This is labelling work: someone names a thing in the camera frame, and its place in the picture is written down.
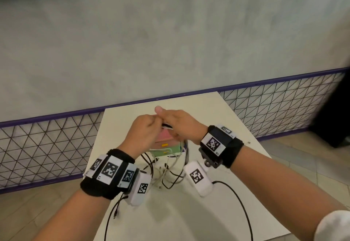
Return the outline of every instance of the forearm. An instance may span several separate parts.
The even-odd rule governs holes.
[[[78,190],[46,223],[33,241],[93,240],[110,200]]]
[[[231,171],[300,240],[313,240],[322,218],[346,209],[308,179],[246,146]]]

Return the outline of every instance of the shirt sleeve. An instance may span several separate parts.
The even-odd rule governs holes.
[[[315,241],[349,241],[350,211],[335,211],[324,217],[315,232]]]

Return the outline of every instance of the table surface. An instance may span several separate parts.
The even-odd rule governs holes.
[[[116,148],[138,115],[154,114],[154,108],[158,105],[166,109],[183,109],[206,125],[224,124],[237,133],[245,144],[270,157],[215,92],[106,109],[87,166],[90,167],[99,155]],[[198,146],[192,142],[189,142],[189,153],[190,161],[203,161]],[[180,173],[183,163],[184,156],[181,156],[175,166],[175,173]],[[136,164],[142,168],[146,166],[141,157],[136,160]],[[208,176],[212,181],[228,183],[239,195],[249,216],[255,241],[290,233],[228,169],[223,166],[210,168]],[[95,241],[103,240],[108,215],[118,199],[119,196],[109,206]],[[109,222],[107,240],[153,239],[246,241],[250,240],[250,232],[239,201],[226,186],[215,184],[214,190],[207,197],[201,198],[185,179],[170,190],[152,186],[139,207],[131,207],[122,201],[118,216],[116,219],[112,217]]]

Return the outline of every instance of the hand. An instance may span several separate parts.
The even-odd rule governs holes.
[[[173,127],[174,130],[169,130],[169,133],[178,141],[189,139],[199,145],[208,132],[206,125],[198,122],[183,110],[165,110],[160,106],[154,110],[159,117]]]
[[[138,116],[132,123],[119,150],[136,159],[148,151],[162,131],[162,119],[157,115]]]

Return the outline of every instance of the white wall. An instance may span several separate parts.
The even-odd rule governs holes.
[[[344,66],[350,0],[0,0],[0,121]]]

